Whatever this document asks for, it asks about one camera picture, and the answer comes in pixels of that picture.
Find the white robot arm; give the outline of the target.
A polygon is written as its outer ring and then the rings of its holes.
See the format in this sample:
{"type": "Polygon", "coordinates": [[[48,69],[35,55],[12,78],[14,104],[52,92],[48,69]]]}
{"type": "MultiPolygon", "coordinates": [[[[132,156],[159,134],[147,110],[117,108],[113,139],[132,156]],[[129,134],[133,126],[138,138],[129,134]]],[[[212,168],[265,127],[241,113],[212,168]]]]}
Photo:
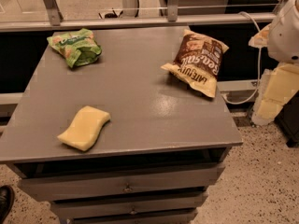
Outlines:
{"type": "Polygon", "coordinates": [[[253,36],[249,45],[267,47],[268,56],[278,61],[265,69],[251,120],[263,126],[272,122],[283,106],[299,91],[299,9],[298,0],[289,0],[270,24],[253,36]]]}

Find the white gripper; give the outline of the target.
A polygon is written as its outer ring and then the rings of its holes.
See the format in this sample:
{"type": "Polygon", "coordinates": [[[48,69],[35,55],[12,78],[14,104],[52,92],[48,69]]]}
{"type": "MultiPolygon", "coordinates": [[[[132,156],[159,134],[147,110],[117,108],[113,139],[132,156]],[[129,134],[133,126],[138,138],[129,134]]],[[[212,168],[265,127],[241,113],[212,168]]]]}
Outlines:
{"type": "Polygon", "coordinates": [[[272,122],[299,91],[298,11],[280,11],[271,25],[266,25],[249,40],[249,45],[257,49],[267,47],[271,58],[284,62],[274,70],[265,69],[261,78],[251,120],[255,125],[264,126],[272,122]]]}

